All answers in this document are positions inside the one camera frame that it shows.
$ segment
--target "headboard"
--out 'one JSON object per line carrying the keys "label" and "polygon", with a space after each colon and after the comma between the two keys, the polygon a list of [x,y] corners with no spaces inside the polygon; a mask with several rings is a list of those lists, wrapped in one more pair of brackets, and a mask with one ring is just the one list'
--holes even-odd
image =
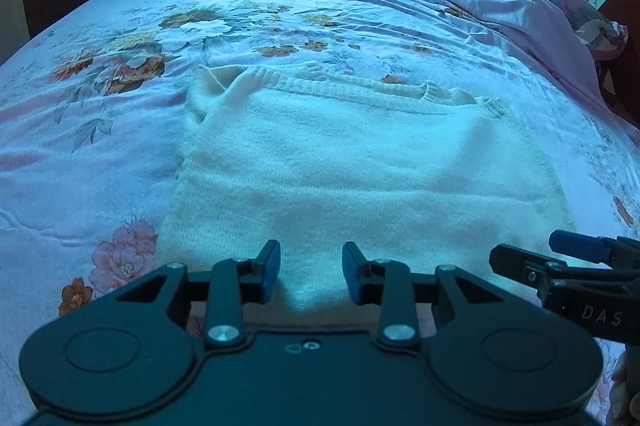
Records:
{"label": "headboard", "polygon": [[628,27],[623,53],[600,64],[600,91],[612,111],[640,128],[640,0],[588,2],[606,18]]}
{"label": "headboard", "polygon": [[605,62],[616,98],[636,123],[640,123],[640,0],[596,0],[608,19],[626,25],[629,41],[615,60]]}

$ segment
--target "floral bedsheet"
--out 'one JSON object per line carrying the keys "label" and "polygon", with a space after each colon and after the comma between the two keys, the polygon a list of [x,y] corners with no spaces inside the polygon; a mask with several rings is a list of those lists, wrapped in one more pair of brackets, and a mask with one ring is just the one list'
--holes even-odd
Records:
{"label": "floral bedsheet", "polygon": [[[549,155],[580,232],[638,236],[632,142],[463,5],[91,0],[0,67],[0,423],[33,412],[17,365],[28,335],[156,266],[196,67],[313,60],[500,97]],[[604,420],[622,346],[600,343],[590,411]]]}

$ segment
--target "round pad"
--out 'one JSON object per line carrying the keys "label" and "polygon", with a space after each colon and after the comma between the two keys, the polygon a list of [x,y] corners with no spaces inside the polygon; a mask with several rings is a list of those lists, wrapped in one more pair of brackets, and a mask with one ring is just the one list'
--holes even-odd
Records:
{"label": "round pad", "polygon": [[544,334],[527,329],[503,329],[489,334],[482,351],[495,366],[510,372],[535,372],[549,366],[558,349]]}
{"label": "round pad", "polygon": [[93,305],[39,330],[22,348],[22,379],[38,401],[73,414],[123,414],[188,375],[193,342],[166,314],[146,304]]}
{"label": "round pad", "polygon": [[493,304],[465,309],[439,330],[428,358],[445,388],[501,420],[583,408],[602,370],[600,348],[578,325]]}
{"label": "round pad", "polygon": [[78,370],[107,373],[124,368],[140,352],[140,342],[126,330],[80,332],[66,346],[66,358]]}

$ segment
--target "metal screw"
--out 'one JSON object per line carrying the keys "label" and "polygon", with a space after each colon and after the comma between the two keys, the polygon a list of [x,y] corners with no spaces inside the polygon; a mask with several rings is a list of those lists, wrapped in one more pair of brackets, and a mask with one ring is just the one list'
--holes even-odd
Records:
{"label": "metal screw", "polygon": [[240,335],[240,330],[231,325],[216,325],[207,330],[207,336],[210,340],[219,343],[228,343],[236,339]]}
{"label": "metal screw", "polygon": [[415,336],[415,330],[409,325],[389,325],[382,333],[391,341],[407,341]]}
{"label": "metal screw", "polygon": [[307,350],[317,350],[320,348],[320,343],[317,341],[305,341],[302,343],[302,348],[306,348]]}

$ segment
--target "white sweater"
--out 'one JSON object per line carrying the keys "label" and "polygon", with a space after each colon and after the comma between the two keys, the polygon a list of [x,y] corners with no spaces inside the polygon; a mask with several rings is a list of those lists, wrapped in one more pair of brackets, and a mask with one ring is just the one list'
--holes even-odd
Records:
{"label": "white sweater", "polygon": [[244,308],[248,322],[372,322],[377,309],[349,300],[347,241],[371,260],[423,273],[452,263],[533,300],[491,272],[491,248],[552,256],[549,234],[574,230],[544,154],[496,99],[317,64],[199,72],[157,255],[209,270],[279,240],[280,284],[271,304]]}

